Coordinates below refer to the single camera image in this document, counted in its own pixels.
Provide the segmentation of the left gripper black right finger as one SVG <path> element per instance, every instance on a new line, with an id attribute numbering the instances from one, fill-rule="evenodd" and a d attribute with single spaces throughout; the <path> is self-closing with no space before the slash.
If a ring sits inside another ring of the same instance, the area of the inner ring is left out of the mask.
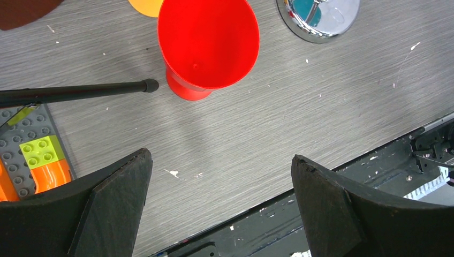
<path id="1" fill-rule="evenodd" d="M 312 256 L 453 256 L 453 208 L 385 193 L 296 155 L 291 177 Z"/>

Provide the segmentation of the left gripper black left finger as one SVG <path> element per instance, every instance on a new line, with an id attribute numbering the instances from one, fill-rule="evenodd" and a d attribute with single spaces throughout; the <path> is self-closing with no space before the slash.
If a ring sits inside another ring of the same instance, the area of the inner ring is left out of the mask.
<path id="1" fill-rule="evenodd" d="M 1 256 L 131 256 L 152 175 L 141 148 L 24 201 L 1 203 Z"/>

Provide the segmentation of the chrome wine glass rack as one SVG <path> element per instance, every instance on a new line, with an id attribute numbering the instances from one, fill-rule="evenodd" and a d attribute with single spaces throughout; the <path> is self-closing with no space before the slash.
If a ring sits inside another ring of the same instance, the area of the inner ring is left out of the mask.
<path id="1" fill-rule="evenodd" d="M 327 43 L 346 33 L 355 22 L 360 0 L 277 0 L 289 30 L 311 43 Z"/>

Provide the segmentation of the red wine glass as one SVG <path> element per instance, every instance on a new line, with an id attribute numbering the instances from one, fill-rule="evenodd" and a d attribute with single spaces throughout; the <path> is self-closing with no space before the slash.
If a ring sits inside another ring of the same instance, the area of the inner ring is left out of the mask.
<path id="1" fill-rule="evenodd" d="M 163 1 L 157 36 L 170 89 L 189 101 L 229 87 L 253 68 L 260 50 L 247 1 Z"/>

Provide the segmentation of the yellow wine glass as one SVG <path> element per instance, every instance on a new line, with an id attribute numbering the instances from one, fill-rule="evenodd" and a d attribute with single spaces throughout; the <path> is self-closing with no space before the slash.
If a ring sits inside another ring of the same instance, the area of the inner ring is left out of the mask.
<path id="1" fill-rule="evenodd" d="M 157 18 L 163 0 L 128 0 L 128 2 L 139 13 L 148 17 Z"/>

